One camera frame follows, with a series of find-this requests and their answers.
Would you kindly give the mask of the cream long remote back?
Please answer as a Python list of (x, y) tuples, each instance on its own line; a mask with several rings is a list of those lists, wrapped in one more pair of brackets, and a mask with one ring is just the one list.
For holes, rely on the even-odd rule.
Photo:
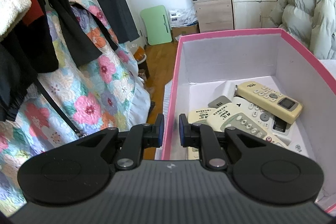
[(207, 118), (215, 111), (215, 108), (207, 107), (189, 112), (187, 120), (190, 124), (201, 123), (207, 124)]

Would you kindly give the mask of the cream remote with red display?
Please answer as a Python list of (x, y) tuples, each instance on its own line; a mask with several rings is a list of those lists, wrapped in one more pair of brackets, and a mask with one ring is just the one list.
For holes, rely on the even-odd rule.
[(276, 135), (269, 132), (260, 123), (244, 113), (240, 107), (231, 102), (220, 106), (212, 112), (207, 117), (207, 124), (211, 126), (214, 131), (222, 132), (228, 127), (235, 127), (236, 129), (249, 133), (257, 138), (279, 145), (283, 148), (288, 148), (288, 146), (276, 137)]

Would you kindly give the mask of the white charger with plug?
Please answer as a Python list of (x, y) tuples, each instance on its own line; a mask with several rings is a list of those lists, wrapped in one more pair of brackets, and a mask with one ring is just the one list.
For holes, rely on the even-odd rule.
[(231, 103), (231, 100), (226, 96), (219, 96), (208, 104), (209, 108), (219, 108), (227, 103)]

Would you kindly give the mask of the pink cardboard box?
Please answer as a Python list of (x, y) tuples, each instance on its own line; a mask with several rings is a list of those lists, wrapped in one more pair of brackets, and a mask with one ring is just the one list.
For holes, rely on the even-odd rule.
[(207, 107), (226, 81), (254, 80), (303, 104), (296, 121), (325, 181), (317, 202), (335, 212), (335, 78), (299, 41), (280, 29), (209, 32), (180, 39), (161, 160), (182, 160), (178, 117)]

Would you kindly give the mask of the large white remote control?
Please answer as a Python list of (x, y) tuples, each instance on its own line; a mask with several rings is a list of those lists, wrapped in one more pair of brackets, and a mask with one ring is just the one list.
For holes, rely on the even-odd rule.
[(276, 135), (276, 137), (286, 145), (290, 145), (293, 136), (293, 130), (290, 128), (290, 124), (242, 97), (234, 96), (232, 103), (240, 107), (244, 113), (250, 116), (259, 125)]

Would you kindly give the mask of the cream TCL remote control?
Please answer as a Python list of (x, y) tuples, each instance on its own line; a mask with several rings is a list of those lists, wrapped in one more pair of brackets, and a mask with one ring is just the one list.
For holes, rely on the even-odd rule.
[(293, 124), (303, 110), (298, 101), (255, 81), (238, 84), (236, 94), (288, 124)]

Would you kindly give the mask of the small white fan remote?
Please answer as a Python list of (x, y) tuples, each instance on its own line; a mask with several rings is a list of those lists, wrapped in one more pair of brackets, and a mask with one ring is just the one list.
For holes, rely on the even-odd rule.
[(288, 149), (305, 157), (309, 157), (309, 154), (305, 147), (305, 143), (299, 132), (295, 132), (292, 135), (291, 142), (288, 145)]

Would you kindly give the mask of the white quilted table mat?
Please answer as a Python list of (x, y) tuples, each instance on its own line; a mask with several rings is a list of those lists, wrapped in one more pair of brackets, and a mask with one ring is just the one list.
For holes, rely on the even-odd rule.
[[(161, 103), (162, 110), (159, 112), (159, 114), (163, 114), (164, 116), (164, 132), (166, 132), (167, 116), (168, 116), (168, 111), (169, 111), (172, 82), (173, 81), (171, 80), (167, 84), (165, 84), (163, 102)], [(163, 146), (155, 150), (155, 155), (154, 155), (155, 160), (161, 160), (162, 150), (163, 150)]]

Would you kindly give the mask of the floral quilt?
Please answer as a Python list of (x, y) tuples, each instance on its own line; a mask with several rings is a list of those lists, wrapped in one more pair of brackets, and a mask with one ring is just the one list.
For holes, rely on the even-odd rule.
[(1, 212), (6, 216), (26, 202), (17, 180), (26, 160), (107, 127), (129, 130), (146, 122), (149, 114), (150, 95), (138, 75), (137, 62), (127, 45), (118, 42), (100, 7), (92, 0), (70, 0), (70, 5), (101, 55), (76, 66), (58, 14), (47, 14), (59, 69), (38, 79), (66, 119), (41, 93), (34, 92), (23, 102), (15, 121), (1, 123)]

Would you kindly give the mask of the green folding table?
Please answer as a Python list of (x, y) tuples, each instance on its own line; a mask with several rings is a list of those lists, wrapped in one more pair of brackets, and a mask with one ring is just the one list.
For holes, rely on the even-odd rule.
[(151, 46), (172, 41), (169, 21), (164, 5), (143, 9), (140, 16), (144, 22), (147, 42)]

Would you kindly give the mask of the brown cardboard box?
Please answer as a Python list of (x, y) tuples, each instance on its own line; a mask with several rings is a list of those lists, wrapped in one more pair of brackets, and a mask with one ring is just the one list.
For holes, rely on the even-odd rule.
[(192, 26), (184, 26), (184, 27), (173, 27), (171, 29), (171, 36), (174, 42), (179, 42), (179, 38), (185, 35), (197, 34), (199, 33), (198, 24)]

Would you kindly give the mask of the white packaged goods pile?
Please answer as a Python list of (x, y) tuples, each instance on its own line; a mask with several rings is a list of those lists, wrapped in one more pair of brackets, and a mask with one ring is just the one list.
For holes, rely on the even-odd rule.
[(191, 26), (198, 22), (196, 11), (193, 7), (189, 9), (169, 10), (171, 28)]

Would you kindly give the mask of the black hanging clothes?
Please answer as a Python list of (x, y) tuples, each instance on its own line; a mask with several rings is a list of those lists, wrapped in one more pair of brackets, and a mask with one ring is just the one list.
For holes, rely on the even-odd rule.
[[(102, 14), (122, 44), (139, 37), (126, 0), (97, 0)], [(1, 38), (1, 121), (14, 121), (30, 85), (37, 76), (59, 68), (47, 20), (46, 7), (55, 10), (66, 45), (77, 66), (101, 53), (82, 32), (69, 0), (31, 0), (22, 20)]]

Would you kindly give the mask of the grey puffer jacket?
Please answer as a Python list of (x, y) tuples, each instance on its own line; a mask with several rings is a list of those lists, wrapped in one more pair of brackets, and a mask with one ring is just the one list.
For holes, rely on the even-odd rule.
[(277, 0), (270, 20), (318, 59), (335, 59), (335, 0)]

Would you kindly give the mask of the white fleece cuff garment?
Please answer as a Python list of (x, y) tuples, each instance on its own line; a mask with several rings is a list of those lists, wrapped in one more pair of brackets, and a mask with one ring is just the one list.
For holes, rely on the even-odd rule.
[(31, 0), (1, 0), (1, 38), (22, 20), (31, 5)]

